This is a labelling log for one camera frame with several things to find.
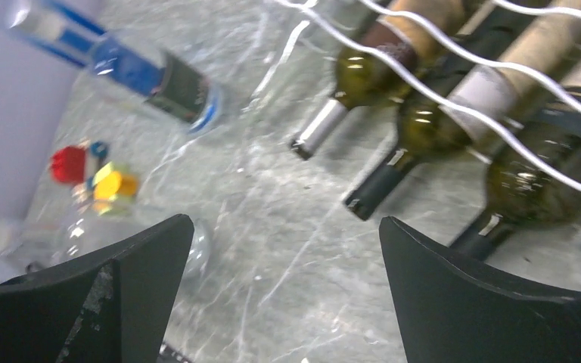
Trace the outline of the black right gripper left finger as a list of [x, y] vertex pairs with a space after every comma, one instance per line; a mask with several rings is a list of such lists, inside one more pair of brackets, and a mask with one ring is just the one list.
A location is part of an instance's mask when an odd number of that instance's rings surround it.
[[164, 334], [194, 225], [177, 214], [0, 284], [0, 362], [184, 362]]

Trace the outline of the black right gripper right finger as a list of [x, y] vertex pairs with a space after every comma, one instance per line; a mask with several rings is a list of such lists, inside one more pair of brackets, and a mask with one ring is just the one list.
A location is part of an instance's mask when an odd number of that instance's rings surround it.
[[410, 362], [581, 362], [581, 291], [527, 280], [388, 216], [379, 239]]

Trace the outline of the green labelled wine bottle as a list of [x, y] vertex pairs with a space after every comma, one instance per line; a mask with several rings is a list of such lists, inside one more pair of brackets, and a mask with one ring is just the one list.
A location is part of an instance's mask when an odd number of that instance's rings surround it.
[[[581, 62], [562, 81], [581, 103]], [[545, 163], [581, 183], [581, 113], [558, 98], [527, 118], [518, 140]], [[486, 171], [486, 206], [450, 244], [484, 260], [512, 233], [566, 225], [581, 217], [581, 192], [552, 178], [509, 146]]]

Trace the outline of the small clear silver-cap bottle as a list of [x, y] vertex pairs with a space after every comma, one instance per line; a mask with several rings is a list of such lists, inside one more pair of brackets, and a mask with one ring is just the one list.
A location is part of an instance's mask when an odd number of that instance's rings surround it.
[[111, 30], [88, 52], [94, 90], [140, 116], [179, 124], [196, 138], [222, 117], [221, 86], [158, 42], [131, 30]]

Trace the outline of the dark olive wine bottle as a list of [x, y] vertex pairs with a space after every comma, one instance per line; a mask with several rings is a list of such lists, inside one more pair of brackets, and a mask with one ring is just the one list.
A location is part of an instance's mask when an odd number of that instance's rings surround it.
[[[480, 6], [479, 1], [462, 0], [401, 0], [388, 4], [391, 11], [421, 15], [451, 36]], [[387, 54], [409, 71], [432, 64], [441, 52], [437, 40], [405, 17], [381, 15], [358, 40], [361, 45]], [[334, 75], [335, 87], [329, 99], [290, 141], [291, 150], [304, 160], [314, 155], [352, 109], [371, 106], [403, 84], [400, 76], [374, 55], [347, 46], [337, 57]]]

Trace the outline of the blue water bottle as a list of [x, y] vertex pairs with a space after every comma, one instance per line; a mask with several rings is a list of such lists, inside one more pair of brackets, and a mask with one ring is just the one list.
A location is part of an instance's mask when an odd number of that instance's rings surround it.
[[32, 45], [83, 68], [105, 29], [59, 1], [7, 1], [4, 25]]

